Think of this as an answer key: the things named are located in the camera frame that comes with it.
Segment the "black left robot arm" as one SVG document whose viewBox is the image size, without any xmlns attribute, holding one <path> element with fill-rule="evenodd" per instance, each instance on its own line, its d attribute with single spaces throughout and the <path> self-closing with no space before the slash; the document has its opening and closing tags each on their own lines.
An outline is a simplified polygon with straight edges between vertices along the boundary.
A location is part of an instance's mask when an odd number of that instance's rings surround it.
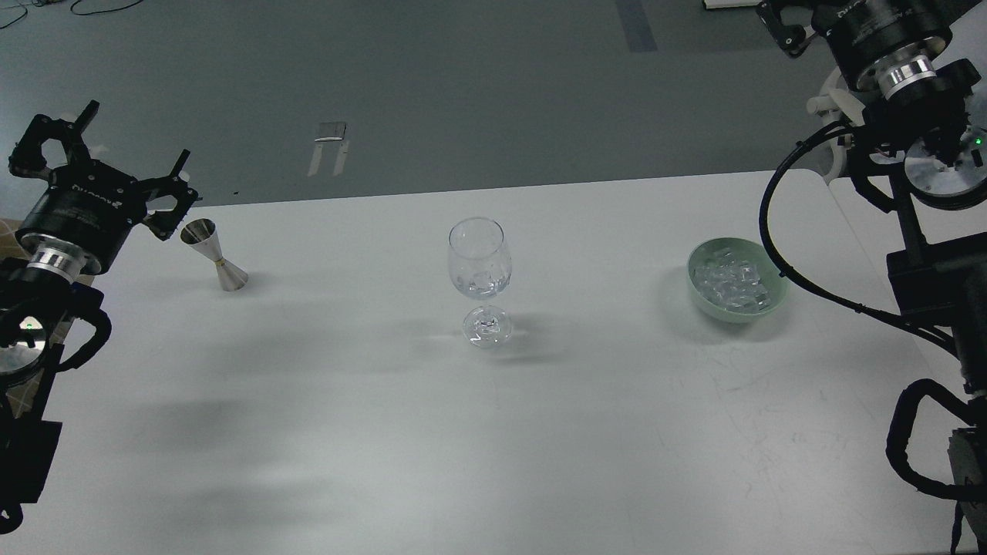
<svg viewBox="0 0 987 555">
<path fill-rule="evenodd" d="M 54 376 L 91 361 L 112 334 L 102 292 L 80 278 L 105 274 L 136 226 L 168 240 L 200 199 L 182 177 L 187 150 L 143 180 L 94 158 L 83 134 L 98 112 L 92 99 L 72 122 L 34 116 L 9 157 L 12 176 L 46 188 L 13 233 L 24 257 L 2 260 L 4 534 L 52 468 L 61 425 L 42 415 Z"/>
</svg>

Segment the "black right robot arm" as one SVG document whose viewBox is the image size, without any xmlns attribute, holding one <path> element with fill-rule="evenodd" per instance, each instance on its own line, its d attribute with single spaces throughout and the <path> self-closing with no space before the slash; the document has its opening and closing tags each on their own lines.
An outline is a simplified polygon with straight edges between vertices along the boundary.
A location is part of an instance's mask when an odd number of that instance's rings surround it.
<svg viewBox="0 0 987 555">
<path fill-rule="evenodd" d="M 825 41 L 845 88 L 824 94 L 824 126 L 799 142 L 769 179 L 759 208 L 760 239 L 780 276 L 819 298 L 908 331 L 960 363 L 965 399 L 923 378 L 898 397 L 885 455 L 902 480 L 926 496 L 955 504 L 952 548 L 962 527 L 985 552 L 986 246 L 984 233 L 928 242 L 915 210 L 969 210 L 985 203 L 985 114 L 975 95 L 981 68 L 971 59 L 938 64 L 952 27 L 976 1 L 800 1 L 806 25 L 787 24 L 790 1 L 761 1 L 760 21 L 776 45 L 796 59 Z M 886 257 L 898 313 L 882 311 L 818 287 L 774 244 L 769 211 L 780 179 L 794 162 L 830 144 L 837 176 L 848 177 L 869 204 L 898 217 L 903 249 Z M 932 400 L 962 422 L 948 441 L 952 481 L 917 472 L 908 446 L 918 409 Z"/>
</svg>

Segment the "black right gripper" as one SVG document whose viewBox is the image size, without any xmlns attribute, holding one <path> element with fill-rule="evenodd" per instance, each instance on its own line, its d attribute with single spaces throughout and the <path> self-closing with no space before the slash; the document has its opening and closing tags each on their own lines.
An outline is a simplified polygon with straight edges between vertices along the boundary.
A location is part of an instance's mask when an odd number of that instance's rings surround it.
<svg viewBox="0 0 987 555">
<path fill-rule="evenodd" d="M 937 1 L 758 1 L 754 8 L 790 59 L 801 57 L 817 34 L 824 38 L 852 90 L 878 87 L 882 59 L 902 50 L 934 59 L 953 38 Z M 784 22 L 787 8 L 810 11 L 811 22 Z"/>
</svg>

